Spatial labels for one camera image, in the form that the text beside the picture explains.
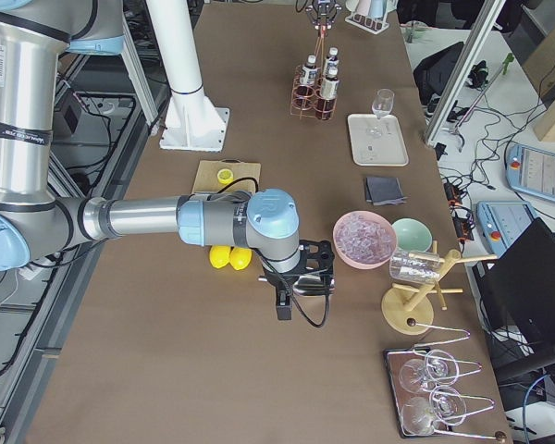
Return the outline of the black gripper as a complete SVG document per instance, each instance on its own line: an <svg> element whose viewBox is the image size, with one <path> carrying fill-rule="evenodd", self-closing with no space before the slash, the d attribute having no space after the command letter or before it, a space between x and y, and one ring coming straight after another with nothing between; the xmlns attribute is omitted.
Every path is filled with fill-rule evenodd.
<svg viewBox="0 0 555 444"><path fill-rule="evenodd" d="M334 279L335 254L328 240L300 240L297 249L283 260L272 260L257 253L264 268L265 280L275 287L278 296L296 295L292 286L302 275Z"/></svg>
<svg viewBox="0 0 555 444"><path fill-rule="evenodd" d="M309 2L304 13L313 26L332 26L341 11L339 2Z"/></svg>

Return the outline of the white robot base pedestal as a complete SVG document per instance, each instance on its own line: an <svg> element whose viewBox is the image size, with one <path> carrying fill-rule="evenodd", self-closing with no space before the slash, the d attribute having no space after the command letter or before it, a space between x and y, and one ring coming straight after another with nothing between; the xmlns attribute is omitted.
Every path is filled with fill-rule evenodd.
<svg viewBox="0 0 555 444"><path fill-rule="evenodd" d="M171 91L160 147L221 152L229 110L214 106L204 92L187 3L154 0L147 8Z"/></svg>

